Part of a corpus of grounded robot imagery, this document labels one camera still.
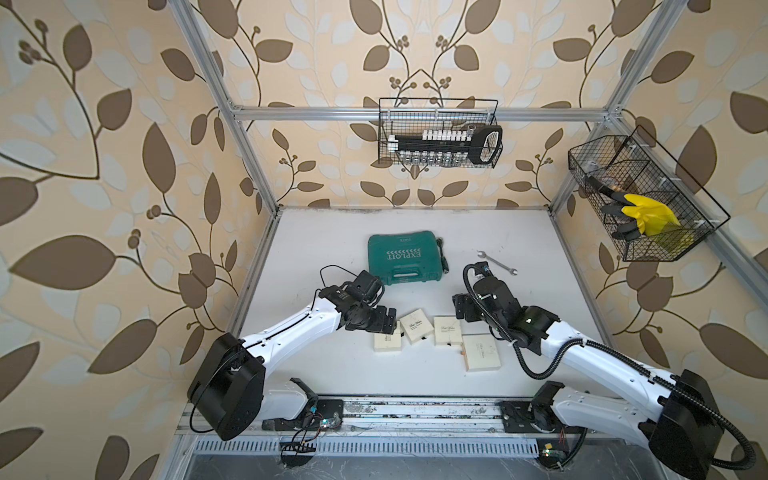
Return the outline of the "silver open-end wrench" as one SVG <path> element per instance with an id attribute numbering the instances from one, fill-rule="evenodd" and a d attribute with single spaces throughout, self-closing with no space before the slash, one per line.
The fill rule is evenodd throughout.
<path id="1" fill-rule="evenodd" d="M 478 250 L 477 251 L 477 255 L 478 255 L 479 258 L 481 258 L 481 259 L 483 259 L 483 260 L 485 260 L 487 262 L 490 262 L 490 263 L 496 265 L 497 267 L 499 267 L 502 270 L 510 273 L 513 276 L 517 276 L 518 275 L 518 270 L 516 268 L 509 267 L 509 266 L 505 265 L 504 263 L 500 262 L 499 260 L 489 256 L 485 251 Z"/>

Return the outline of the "large cream jewelry box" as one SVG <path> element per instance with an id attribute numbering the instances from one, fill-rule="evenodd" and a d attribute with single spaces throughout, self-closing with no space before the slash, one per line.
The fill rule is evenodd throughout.
<path id="1" fill-rule="evenodd" d="M 502 366 L 497 341 L 491 334 L 464 336 L 462 353 L 468 372 L 495 371 Z"/>

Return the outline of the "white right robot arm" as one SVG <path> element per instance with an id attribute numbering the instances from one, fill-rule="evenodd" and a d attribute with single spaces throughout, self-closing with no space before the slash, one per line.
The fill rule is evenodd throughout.
<path id="1" fill-rule="evenodd" d="M 485 261 L 466 265 L 462 280 L 466 291 L 453 298 L 458 318 L 486 323 L 493 339 L 512 346 L 522 371 L 541 381 L 530 403 L 538 429 L 609 434 L 646 448 L 686 479 L 757 463 L 753 444 L 720 412 L 702 376 L 654 368 L 546 309 L 522 306 Z"/>

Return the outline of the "yellow rubber glove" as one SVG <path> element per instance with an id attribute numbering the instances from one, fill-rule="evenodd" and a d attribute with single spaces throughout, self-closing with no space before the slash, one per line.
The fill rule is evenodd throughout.
<path id="1" fill-rule="evenodd" d="M 656 236 L 681 226 L 674 212 L 664 203 L 637 194 L 626 194 L 621 212 L 632 219 L 640 234 Z"/>

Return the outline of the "green plastic tool case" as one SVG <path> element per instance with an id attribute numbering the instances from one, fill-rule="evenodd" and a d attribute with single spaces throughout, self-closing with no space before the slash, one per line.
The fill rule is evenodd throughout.
<path id="1" fill-rule="evenodd" d="M 437 238 L 431 231 L 372 235 L 367 243 L 368 271 L 385 286 L 440 281 L 445 274 Z"/>

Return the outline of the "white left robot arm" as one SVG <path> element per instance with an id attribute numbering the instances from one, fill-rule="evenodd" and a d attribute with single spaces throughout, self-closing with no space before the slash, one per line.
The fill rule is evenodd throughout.
<path id="1" fill-rule="evenodd" d="M 381 304 L 385 287 L 363 270 L 352 281 L 318 289 L 296 314 L 244 338 L 219 336 L 188 392 L 192 412 L 208 423 L 208 432 L 229 441 L 255 421 L 284 423 L 297 431 L 323 430 L 317 394 L 299 378 L 271 384 L 268 378 L 291 356 L 339 330 L 392 335 L 396 310 Z"/>

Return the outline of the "socket set rail black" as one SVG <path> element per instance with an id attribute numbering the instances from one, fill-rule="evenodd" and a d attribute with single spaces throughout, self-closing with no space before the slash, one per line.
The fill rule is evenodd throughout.
<path id="1" fill-rule="evenodd" d="M 389 135 L 384 151 L 404 164 L 493 168 L 503 152 L 503 129 L 499 125 L 469 125 L 465 130 Z"/>

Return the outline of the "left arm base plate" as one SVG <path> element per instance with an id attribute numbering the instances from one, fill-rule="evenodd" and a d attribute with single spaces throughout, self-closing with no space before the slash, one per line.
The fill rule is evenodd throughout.
<path id="1" fill-rule="evenodd" d="M 344 401 L 321 398 L 303 380 L 292 377 L 270 384 L 257 420 L 265 431 L 337 430 L 344 418 Z"/>

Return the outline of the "black pliers in basket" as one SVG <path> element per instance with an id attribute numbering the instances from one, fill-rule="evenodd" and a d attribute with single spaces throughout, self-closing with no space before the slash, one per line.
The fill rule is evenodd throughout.
<path id="1" fill-rule="evenodd" d="M 615 240 L 632 242 L 641 237 L 639 221 L 625 213 L 625 207 L 636 207 L 637 194 L 615 190 L 601 182 L 595 176 L 587 178 L 588 185 L 609 202 L 600 207 L 600 212 L 612 227 L 610 235 Z"/>

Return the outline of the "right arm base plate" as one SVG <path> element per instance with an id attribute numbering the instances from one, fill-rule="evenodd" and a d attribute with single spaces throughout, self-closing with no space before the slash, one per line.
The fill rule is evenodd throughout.
<path id="1" fill-rule="evenodd" d="M 505 400 L 497 403 L 508 434 L 577 434 L 582 428 L 562 423 L 553 410 L 554 396 L 565 385 L 561 382 L 546 381 L 530 400 Z"/>

